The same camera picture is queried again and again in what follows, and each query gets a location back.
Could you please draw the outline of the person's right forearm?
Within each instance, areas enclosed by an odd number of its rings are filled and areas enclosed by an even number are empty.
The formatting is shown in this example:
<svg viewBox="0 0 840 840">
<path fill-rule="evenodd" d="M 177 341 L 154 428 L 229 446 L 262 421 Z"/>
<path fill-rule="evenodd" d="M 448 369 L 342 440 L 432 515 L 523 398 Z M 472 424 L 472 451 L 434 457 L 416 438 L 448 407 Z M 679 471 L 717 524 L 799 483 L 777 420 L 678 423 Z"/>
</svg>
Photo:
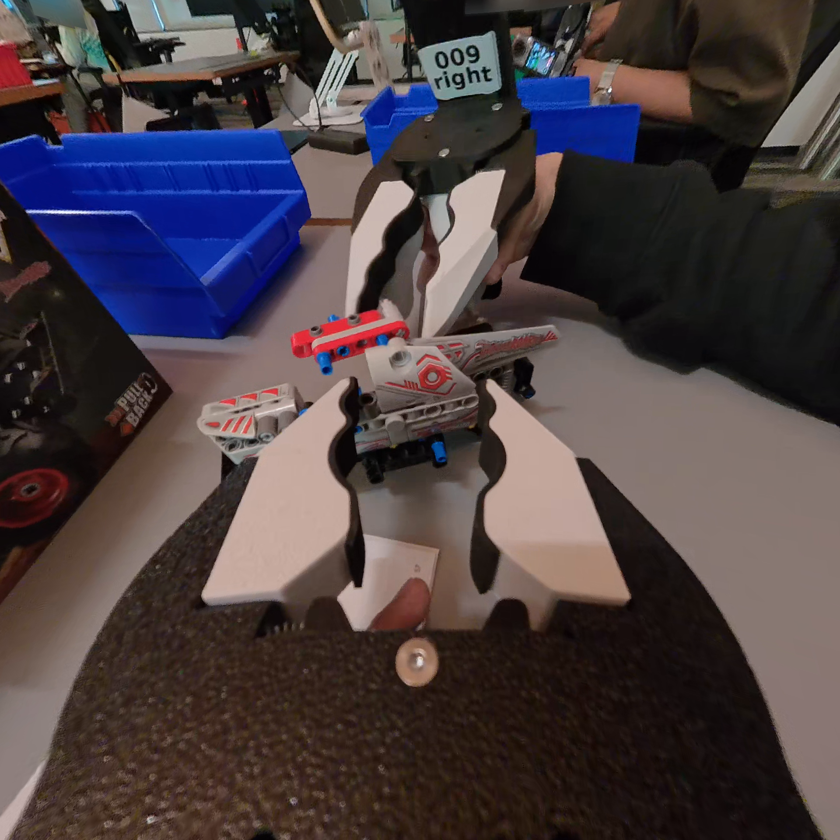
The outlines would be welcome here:
<svg viewBox="0 0 840 840">
<path fill-rule="evenodd" d="M 563 156 L 521 278 L 594 303 L 641 357 L 838 425 L 838 193 L 786 205 L 708 170 Z"/>
</svg>

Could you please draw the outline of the black toy set box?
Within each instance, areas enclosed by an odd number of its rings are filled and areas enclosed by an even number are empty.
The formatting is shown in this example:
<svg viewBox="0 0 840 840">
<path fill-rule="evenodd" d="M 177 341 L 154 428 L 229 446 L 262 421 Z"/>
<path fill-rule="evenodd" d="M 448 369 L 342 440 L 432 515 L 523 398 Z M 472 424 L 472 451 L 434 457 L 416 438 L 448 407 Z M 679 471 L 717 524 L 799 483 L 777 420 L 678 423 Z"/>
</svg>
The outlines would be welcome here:
<svg viewBox="0 0 840 840">
<path fill-rule="evenodd" d="M 171 387 L 1 187 L 1 599 Z"/>
</svg>

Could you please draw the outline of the large blue storage bin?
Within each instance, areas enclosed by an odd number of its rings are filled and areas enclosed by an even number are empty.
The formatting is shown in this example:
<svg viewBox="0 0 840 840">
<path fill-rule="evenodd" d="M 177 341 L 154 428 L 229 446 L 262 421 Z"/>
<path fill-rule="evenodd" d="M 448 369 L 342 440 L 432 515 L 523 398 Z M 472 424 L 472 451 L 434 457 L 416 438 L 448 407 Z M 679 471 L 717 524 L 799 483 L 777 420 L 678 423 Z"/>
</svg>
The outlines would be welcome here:
<svg viewBox="0 0 840 840">
<path fill-rule="evenodd" d="M 310 219 L 277 130 L 5 143 L 2 183 L 125 332 L 220 340 Z"/>
</svg>

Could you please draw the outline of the pale cardboard sheet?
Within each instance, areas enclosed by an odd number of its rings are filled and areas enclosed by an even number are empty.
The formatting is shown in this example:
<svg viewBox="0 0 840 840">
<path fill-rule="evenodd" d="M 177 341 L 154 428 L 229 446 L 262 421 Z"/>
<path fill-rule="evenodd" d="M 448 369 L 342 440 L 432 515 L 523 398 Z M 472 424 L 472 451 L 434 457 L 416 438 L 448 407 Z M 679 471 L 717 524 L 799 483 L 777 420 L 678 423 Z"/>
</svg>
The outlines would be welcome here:
<svg viewBox="0 0 840 840">
<path fill-rule="evenodd" d="M 153 108 L 151 105 L 127 94 L 122 95 L 122 133 L 142 133 L 148 130 L 148 123 L 168 119 L 168 112 Z"/>
</svg>

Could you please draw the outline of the person's left hand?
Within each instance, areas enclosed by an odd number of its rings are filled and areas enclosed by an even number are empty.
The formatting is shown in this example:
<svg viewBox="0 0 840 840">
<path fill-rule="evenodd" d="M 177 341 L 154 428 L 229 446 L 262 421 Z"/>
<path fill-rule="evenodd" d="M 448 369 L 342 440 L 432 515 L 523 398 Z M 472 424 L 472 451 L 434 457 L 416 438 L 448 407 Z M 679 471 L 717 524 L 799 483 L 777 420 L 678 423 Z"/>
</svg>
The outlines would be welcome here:
<svg viewBox="0 0 840 840">
<path fill-rule="evenodd" d="M 372 632 L 413 630 L 426 621 L 430 604 L 431 592 L 425 581 L 418 578 L 409 579 L 377 614 L 369 630 Z"/>
</svg>

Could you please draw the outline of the black curved plywood board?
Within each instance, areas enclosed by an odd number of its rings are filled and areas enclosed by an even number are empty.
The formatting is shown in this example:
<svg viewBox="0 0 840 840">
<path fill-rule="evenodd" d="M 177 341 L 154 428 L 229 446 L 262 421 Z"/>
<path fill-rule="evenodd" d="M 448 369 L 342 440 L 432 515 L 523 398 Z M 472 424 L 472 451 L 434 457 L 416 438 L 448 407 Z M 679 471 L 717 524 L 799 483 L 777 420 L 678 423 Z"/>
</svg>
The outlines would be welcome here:
<svg viewBox="0 0 840 840">
<path fill-rule="evenodd" d="M 345 55 L 361 48 L 360 26 L 363 11 L 356 2 L 309 1 L 330 45 Z"/>
</svg>

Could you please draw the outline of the red bin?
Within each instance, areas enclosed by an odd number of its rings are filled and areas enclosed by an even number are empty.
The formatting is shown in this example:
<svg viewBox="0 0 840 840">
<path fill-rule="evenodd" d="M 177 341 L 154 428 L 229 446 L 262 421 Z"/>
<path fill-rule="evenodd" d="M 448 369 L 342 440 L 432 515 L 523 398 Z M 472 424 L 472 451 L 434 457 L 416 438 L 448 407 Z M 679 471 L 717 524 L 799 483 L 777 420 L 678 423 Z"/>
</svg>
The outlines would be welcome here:
<svg viewBox="0 0 840 840">
<path fill-rule="evenodd" d="M 0 88 L 32 87 L 33 81 L 26 66 L 18 55 L 14 42 L 1 41 L 0 44 Z"/>
</svg>

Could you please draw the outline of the grey red toy truck model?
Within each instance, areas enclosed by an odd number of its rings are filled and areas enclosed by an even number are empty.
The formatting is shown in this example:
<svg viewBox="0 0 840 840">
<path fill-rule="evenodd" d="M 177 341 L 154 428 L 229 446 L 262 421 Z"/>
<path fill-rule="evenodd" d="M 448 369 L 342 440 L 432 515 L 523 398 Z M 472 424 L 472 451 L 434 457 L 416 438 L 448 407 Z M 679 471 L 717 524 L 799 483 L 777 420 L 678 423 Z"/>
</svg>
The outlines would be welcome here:
<svg viewBox="0 0 840 840">
<path fill-rule="evenodd" d="M 478 392 L 493 381 L 511 396 L 533 397 L 530 351 L 560 339 L 552 324 L 429 339 L 389 339 L 365 352 L 372 388 L 360 391 L 356 453 L 372 485 L 389 471 L 447 465 L 445 435 L 477 430 Z M 198 430 L 232 464 L 255 458 L 312 404 L 279 384 L 203 406 Z"/>
</svg>

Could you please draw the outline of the small blue storage bin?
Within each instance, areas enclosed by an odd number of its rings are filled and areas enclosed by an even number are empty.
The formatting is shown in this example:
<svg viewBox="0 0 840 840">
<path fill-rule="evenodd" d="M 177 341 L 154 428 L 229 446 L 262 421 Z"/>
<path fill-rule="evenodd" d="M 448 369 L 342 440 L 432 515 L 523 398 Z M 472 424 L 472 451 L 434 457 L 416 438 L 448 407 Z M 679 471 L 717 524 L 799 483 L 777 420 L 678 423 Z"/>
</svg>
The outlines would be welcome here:
<svg viewBox="0 0 840 840">
<path fill-rule="evenodd" d="M 435 111 L 436 83 L 412 85 L 397 95 L 390 89 L 377 94 L 361 113 L 375 164 L 405 127 Z M 640 110 L 634 104 L 592 106 L 585 78 L 525 78 L 517 82 L 518 96 L 530 111 L 537 154 L 574 151 L 607 160 L 634 160 Z"/>
</svg>

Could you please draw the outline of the red toy beam assembly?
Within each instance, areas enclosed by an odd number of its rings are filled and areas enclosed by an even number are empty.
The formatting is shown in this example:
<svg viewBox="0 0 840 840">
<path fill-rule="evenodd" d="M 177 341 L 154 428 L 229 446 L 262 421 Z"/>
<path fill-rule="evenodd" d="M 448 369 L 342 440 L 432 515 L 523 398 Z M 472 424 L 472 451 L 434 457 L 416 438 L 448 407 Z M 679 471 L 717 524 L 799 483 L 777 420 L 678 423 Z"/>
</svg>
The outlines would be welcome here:
<svg viewBox="0 0 840 840">
<path fill-rule="evenodd" d="M 385 346 L 392 339 L 410 337 L 402 315 L 375 309 L 342 318 L 331 316 L 325 323 L 295 332 L 290 336 L 290 350 L 297 359 L 314 359 L 322 375 L 331 375 L 333 366 L 342 360 Z"/>
</svg>

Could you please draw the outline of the white laptop stand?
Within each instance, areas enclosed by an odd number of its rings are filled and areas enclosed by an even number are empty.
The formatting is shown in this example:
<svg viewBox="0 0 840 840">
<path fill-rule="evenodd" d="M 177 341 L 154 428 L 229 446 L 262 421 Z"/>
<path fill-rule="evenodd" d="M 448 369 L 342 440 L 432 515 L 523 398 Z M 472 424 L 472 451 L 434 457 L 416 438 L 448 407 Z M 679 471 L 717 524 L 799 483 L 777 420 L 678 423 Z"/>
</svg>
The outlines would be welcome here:
<svg viewBox="0 0 840 840">
<path fill-rule="evenodd" d="M 292 125 L 306 130 L 344 127 L 362 123 L 364 106 L 343 106 L 338 96 L 355 66 L 360 51 L 354 49 L 346 54 L 334 50 L 322 74 L 320 83 L 310 99 L 308 112 L 294 119 Z"/>
</svg>

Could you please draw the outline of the person's right hand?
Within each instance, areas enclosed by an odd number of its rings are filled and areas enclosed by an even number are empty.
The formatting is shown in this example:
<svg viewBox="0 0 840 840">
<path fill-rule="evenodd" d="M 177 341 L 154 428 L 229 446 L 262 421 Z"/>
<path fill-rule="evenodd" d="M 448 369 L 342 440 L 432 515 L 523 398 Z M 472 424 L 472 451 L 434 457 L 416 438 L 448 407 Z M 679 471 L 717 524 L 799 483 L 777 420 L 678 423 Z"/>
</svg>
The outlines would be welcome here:
<svg viewBox="0 0 840 840">
<path fill-rule="evenodd" d="M 528 257 L 552 208 L 563 160 L 564 155 L 557 152 L 537 157 L 533 196 L 500 236 L 497 259 L 486 275 L 485 286 L 497 284 L 509 266 Z"/>
</svg>

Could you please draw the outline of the white instruction booklet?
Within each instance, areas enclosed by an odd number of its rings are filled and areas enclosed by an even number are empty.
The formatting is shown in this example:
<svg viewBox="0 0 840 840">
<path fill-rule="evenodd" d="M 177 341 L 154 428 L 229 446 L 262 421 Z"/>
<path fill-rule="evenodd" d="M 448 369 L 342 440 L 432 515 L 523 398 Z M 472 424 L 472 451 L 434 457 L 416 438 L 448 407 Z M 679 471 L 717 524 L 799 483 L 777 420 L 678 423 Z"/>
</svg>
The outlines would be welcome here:
<svg viewBox="0 0 840 840">
<path fill-rule="evenodd" d="M 439 558 L 437 548 L 367 533 L 364 535 L 364 548 L 362 585 L 348 583 L 337 598 L 356 632 L 368 630 L 407 581 L 422 580 L 432 591 Z"/>
</svg>

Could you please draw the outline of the printed paper strip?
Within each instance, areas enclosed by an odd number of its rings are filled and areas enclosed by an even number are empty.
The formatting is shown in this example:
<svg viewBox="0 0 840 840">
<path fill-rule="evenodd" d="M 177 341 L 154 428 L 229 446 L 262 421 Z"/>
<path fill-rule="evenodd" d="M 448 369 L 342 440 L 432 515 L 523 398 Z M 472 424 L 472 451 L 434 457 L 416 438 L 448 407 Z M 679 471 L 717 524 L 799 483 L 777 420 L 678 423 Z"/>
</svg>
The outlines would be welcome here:
<svg viewBox="0 0 840 840">
<path fill-rule="evenodd" d="M 392 75 L 387 65 L 381 33 L 376 23 L 370 20 L 361 22 L 359 34 L 375 89 L 383 91 L 390 88 L 392 86 Z"/>
</svg>

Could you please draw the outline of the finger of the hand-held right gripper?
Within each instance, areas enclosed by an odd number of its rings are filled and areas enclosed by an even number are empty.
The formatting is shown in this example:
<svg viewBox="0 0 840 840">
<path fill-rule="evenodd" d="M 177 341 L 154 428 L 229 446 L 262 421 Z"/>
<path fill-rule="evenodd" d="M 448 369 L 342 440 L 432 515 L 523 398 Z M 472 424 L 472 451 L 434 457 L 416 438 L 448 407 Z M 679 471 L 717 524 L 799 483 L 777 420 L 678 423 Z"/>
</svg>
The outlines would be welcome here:
<svg viewBox="0 0 840 840">
<path fill-rule="evenodd" d="M 344 313 L 376 310 L 389 301 L 406 322 L 417 322 L 422 298 L 417 272 L 426 233 L 426 209 L 410 185 L 364 183 L 351 227 Z"/>
<path fill-rule="evenodd" d="M 448 195 L 451 225 L 438 243 L 437 268 L 425 286 L 422 338 L 450 331 L 495 263 L 498 240 L 492 223 L 501 187 L 502 170 L 485 170 Z"/>
</svg>

